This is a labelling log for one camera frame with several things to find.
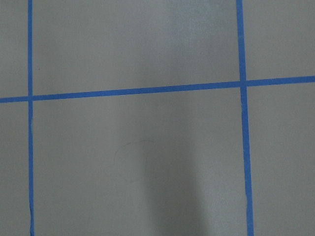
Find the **blue tape line lengthwise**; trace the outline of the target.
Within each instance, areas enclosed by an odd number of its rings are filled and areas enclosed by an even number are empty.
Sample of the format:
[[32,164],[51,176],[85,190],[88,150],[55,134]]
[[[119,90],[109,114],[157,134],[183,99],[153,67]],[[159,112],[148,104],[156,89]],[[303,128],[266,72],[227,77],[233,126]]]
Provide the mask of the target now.
[[34,191],[33,191],[33,72],[32,72],[32,0],[28,0],[28,157],[29,157],[29,207],[30,235],[34,230]]

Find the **blue tape line crosswise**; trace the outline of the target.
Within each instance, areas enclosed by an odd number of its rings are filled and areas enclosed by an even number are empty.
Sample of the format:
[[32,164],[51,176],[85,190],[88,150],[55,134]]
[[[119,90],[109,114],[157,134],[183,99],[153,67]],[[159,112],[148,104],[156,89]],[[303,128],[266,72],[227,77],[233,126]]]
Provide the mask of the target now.
[[219,83],[206,83],[206,84],[149,87],[149,88],[127,88],[127,89],[114,89],[114,90],[102,90],[102,91],[44,94],[44,95],[33,95],[31,97],[14,96],[14,97],[1,98],[0,102],[1,103],[17,103],[17,102],[28,102],[29,100],[31,101],[61,100],[61,99],[74,99],[74,98],[181,92],[181,91],[194,91],[194,90],[231,89],[231,88],[239,88],[240,86],[258,87],[258,86],[271,86],[271,85],[313,83],[314,81],[315,81],[314,76],[303,76],[303,77],[248,80],[245,82],[232,81],[232,82],[219,82]]

